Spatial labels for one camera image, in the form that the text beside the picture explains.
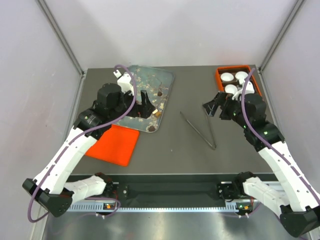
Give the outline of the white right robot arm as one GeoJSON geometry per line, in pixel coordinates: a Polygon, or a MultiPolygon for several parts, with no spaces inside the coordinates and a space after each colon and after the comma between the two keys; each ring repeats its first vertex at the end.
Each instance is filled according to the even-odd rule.
{"type": "Polygon", "coordinates": [[[294,161],[280,130],[266,119],[267,104],[256,93],[234,100],[218,92],[202,105],[207,116],[221,109],[221,120],[232,120],[243,128],[245,139],[269,165],[284,194],[280,194],[251,172],[241,172],[232,181],[239,198],[253,197],[271,210],[284,229],[298,238],[320,226],[320,195],[306,180],[294,161]]]}

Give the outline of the dark truffle chocolate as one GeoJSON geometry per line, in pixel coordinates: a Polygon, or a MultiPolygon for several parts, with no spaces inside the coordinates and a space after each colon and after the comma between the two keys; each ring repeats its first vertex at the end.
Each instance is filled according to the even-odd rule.
{"type": "Polygon", "coordinates": [[[154,132],[156,129],[155,129],[155,127],[154,126],[149,126],[148,127],[148,131],[149,132],[154,132]]]}

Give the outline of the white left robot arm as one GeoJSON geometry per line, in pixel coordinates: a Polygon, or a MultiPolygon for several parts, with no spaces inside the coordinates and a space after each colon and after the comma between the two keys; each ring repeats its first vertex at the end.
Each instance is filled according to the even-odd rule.
{"type": "Polygon", "coordinates": [[[147,119],[155,111],[147,91],[141,90],[140,96],[141,102],[137,102],[135,89],[124,92],[118,84],[104,84],[92,106],[78,115],[67,139],[45,169],[23,182],[31,202],[60,217],[76,202],[92,196],[109,198],[114,187],[103,173],[75,182],[67,180],[85,153],[113,124],[125,116],[147,119]]]}

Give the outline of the metal serving tongs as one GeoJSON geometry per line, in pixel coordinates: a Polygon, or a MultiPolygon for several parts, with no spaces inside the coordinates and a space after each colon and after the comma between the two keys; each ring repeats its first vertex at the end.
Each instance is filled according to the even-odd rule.
{"type": "Polygon", "coordinates": [[[203,116],[206,122],[207,132],[209,134],[209,138],[203,131],[203,127],[199,127],[193,121],[191,121],[182,111],[179,112],[182,119],[198,134],[198,136],[208,145],[208,147],[215,151],[217,149],[217,143],[215,139],[215,133],[212,128],[209,116],[204,106],[201,106],[201,110],[203,112],[203,116]]]}

